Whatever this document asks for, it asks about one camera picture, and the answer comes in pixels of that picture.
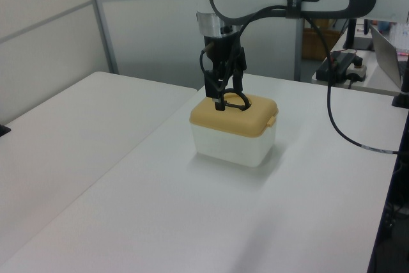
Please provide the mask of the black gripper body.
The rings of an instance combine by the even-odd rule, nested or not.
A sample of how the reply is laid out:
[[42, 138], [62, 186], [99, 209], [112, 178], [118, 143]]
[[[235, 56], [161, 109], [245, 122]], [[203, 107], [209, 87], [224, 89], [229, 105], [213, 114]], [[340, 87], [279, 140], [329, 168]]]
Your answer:
[[237, 57], [240, 53], [240, 41], [237, 41], [238, 35], [228, 35], [225, 37], [204, 37], [205, 45], [213, 44], [210, 50], [206, 53], [207, 57], [212, 61], [213, 64], [220, 64], [221, 62], [226, 62], [231, 53], [233, 53], [233, 58]]

